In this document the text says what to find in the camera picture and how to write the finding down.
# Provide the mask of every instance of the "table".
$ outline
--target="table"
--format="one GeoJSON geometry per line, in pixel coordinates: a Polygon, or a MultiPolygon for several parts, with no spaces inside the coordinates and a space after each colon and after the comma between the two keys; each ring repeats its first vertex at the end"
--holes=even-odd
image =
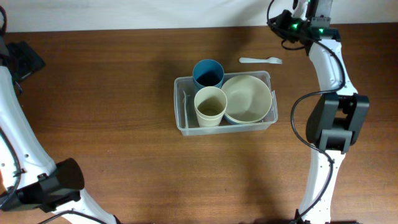
{"type": "MultiPolygon", "coordinates": [[[[339,171],[334,220],[398,220],[398,24],[336,26],[358,91],[371,101],[358,142],[339,171]]],[[[266,27],[7,34],[26,40],[47,66],[22,83],[20,104],[55,162],[80,165],[87,191],[124,223],[225,223],[293,218],[310,150],[294,136],[294,101],[318,90],[304,51],[288,52],[266,27]],[[283,65],[240,64],[279,57],[283,65]],[[226,72],[266,70],[279,120],[268,130],[183,137],[174,80],[201,59],[226,72]]],[[[305,123],[318,97],[297,108],[305,123]]],[[[38,223],[51,213],[4,213],[1,223],[38,223]]],[[[58,219],[54,223],[67,223],[58,219]]]]}

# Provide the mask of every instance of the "blue cup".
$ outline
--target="blue cup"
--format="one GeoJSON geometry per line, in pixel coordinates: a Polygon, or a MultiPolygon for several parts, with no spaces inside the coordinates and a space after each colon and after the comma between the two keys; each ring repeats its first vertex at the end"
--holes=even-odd
{"type": "Polygon", "coordinates": [[[195,93],[206,86],[221,88],[224,82],[224,69],[212,59],[201,60],[193,68],[195,93]]]}
{"type": "Polygon", "coordinates": [[[235,121],[229,119],[229,118],[228,118],[227,116],[225,116],[225,115],[224,115],[224,119],[227,120],[227,122],[228,122],[229,124],[232,124],[232,125],[237,125],[237,124],[239,124],[239,123],[237,123],[237,122],[235,122],[235,121]]]}

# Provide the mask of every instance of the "white wall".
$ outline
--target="white wall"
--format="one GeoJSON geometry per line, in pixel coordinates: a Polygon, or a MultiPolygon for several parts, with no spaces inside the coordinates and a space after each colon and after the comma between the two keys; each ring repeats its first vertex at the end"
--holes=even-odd
{"type": "MultiPolygon", "coordinates": [[[[0,0],[8,32],[262,26],[271,0],[0,0]]],[[[271,15],[291,9],[276,0],[271,15]]],[[[398,0],[334,0],[332,23],[398,22],[398,0]]]]}

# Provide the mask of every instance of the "cable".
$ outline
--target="cable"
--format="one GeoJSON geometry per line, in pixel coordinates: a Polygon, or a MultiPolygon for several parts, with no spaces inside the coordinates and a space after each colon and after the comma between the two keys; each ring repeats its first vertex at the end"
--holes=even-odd
{"type": "Polygon", "coordinates": [[[22,170],[21,170],[21,164],[19,163],[19,159],[17,157],[17,154],[14,150],[14,148],[12,147],[10,141],[8,140],[6,134],[4,133],[4,131],[2,130],[2,128],[0,128],[0,136],[2,137],[3,141],[6,143],[6,146],[8,147],[12,158],[14,159],[14,165],[17,169],[16,174],[14,177],[17,177],[17,180],[15,181],[14,186],[12,187],[11,191],[8,194],[8,197],[5,199],[5,201],[3,201],[3,203],[0,205],[0,209],[2,209],[2,207],[10,200],[10,198],[12,196],[14,196],[14,194],[16,193],[16,190],[18,189],[19,183],[21,182],[21,174],[22,174],[22,170]]]}
{"type": "Polygon", "coordinates": [[[3,36],[4,34],[6,34],[7,31],[7,14],[6,14],[6,10],[0,6],[0,13],[2,15],[3,18],[3,24],[2,27],[0,28],[0,35],[3,36]]]}
{"type": "Polygon", "coordinates": [[[275,0],[272,0],[272,1],[270,2],[269,6],[268,6],[268,10],[267,10],[267,24],[268,24],[269,26],[271,26],[272,28],[277,29],[279,32],[282,32],[282,33],[285,33],[285,34],[289,34],[289,35],[293,35],[293,36],[296,36],[296,37],[300,37],[300,38],[305,39],[305,40],[309,40],[309,41],[311,41],[311,42],[313,42],[313,43],[316,43],[316,44],[318,44],[319,46],[323,47],[325,50],[327,50],[327,51],[336,59],[337,64],[338,64],[338,66],[339,66],[339,69],[341,70],[341,76],[342,76],[342,78],[341,78],[341,80],[342,80],[341,85],[340,85],[337,89],[335,89],[335,90],[325,90],[325,91],[316,91],[316,92],[308,93],[308,94],[306,94],[306,95],[300,97],[300,98],[293,104],[292,111],[291,111],[291,113],[290,113],[290,124],[292,125],[292,129],[293,129],[293,132],[294,132],[294,134],[296,135],[296,137],[297,137],[300,141],[302,141],[306,146],[308,146],[308,147],[310,147],[311,149],[314,149],[314,150],[318,151],[319,153],[325,155],[326,158],[328,159],[328,162],[330,163],[330,171],[329,171],[328,177],[327,177],[327,179],[326,179],[325,185],[323,186],[323,188],[322,188],[322,190],[321,190],[319,196],[317,197],[317,199],[316,199],[304,212],[302,212],[302,213],[293,221],[294,223],[297,223],[298,221],[301,220],[301,218],[302,218],[305,214],[307,214],[307,213],[308,213],[308,212],[321,200],[323,194],[326,192],[326,190],[327,190],[327,188],[328,188],[328,186],[329,186],[329,183],[330,183],[330,181],[331,181],[331,177],[333,176],[333,164],[334,164],[335,162],[334,162],[333,159],[329,156],[329,154],[327,154],[325,151],[322,151],[322,150],[318,149],[317,147],[311,145],[309,142],[307,142],[306,140],[304,140],[304,138],[301,137],[301,135],[299,135],[299,133],[298,133],[298,131],[296,130],[296,127],[295,127],[295,125],[294,125],[294,113],[295,113],[295,109],[296,109],[297,105],[298,105],[302,100],[304,100],[304,99],[306,99],[306,98],[308,98],[308,97],[310,97],[310,96],[322,95],[322,94],[326,94],[326,93],[336,93],[337,91],[341,90],[342,88],[344,88],[344,86],[345,86],[345,84],[346,84],[346,80],[345,80],[346,77],[345,77],[344,66],[343,66],[343,64],[341,63],[340,59],[339,59],[339,58],[337,57],[337,55],[336,55],[331,49],[329,49],[327,46],[325,46],[324,44],[320,43],[320,42],[317,41],[317,40],[314,40],[314,39],[312,39],[312,38],[306,37],[306,36],[304,36],[304,35],[295,34],[295,33],[292,33],[292,32],[286,31],[286,30],[282,30],[282,29],[280,29],[280,28],[274,26],[273,24],[271,24],[271,23],[269,22],[269,11],[270,11],[271,6],[272,6],[272,3],[274,3],[274,1],[275,1],[275,0]]]}
{"type": "Polygon", "coordinates": [[[53,217],[48,218],[48,219],[46,219],[46,220],[40,222],[39,224],[44,224],[44,223],[51,222],[52,220],[54,220],[54,219],[56,219],[56,218],[59,218],[59,217],[61,217],[62,215],[66,215],[66,214],[78,215],[78,216],[81,216],[81,217],[84,217],[84,218],[88,218],[89,220],[93,220],[94,222],[98,222],[98,223],[100,223],[100,224],[106,224],[106,222],[101,221],[101,220],[99,220],[99,219],[97,219],[97,218],[95,218],[95,217],[91,217],[91,216],[89,216],[89,215],[85,215],[85,214],[80,213],[80,212],[75,212],[75,211],[73,211],[73,210],[68,210],[68,211],[64,211],[64,212],[61,212],[61,213],[59,213],[59,214],[56,214],[56,215],[54,215],[53,217]]]}
{"type": "Polygon", "coordinates": [[[290,47],[286,47],[284,45],[284,42],[286,42],[286,40],[282,40],[282,42],[280,44],[285,50],[303,50],[303,49],[305,49],[305,46],[297,47],[297,48],[294,48],[294,49],[290,48],[290,47]]]}

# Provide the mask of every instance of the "bowl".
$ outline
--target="bowl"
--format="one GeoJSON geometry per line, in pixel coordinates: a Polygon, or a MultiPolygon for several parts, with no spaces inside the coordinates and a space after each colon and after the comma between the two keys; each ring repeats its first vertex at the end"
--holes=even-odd
{"type": "Polygon", "coordinates": [[[240,75],[229,79],[221,87],[228,105],[226,120],[231,124],[249,124],[262,120],[272,104],[268,86],[250,75],[240,75]]]}

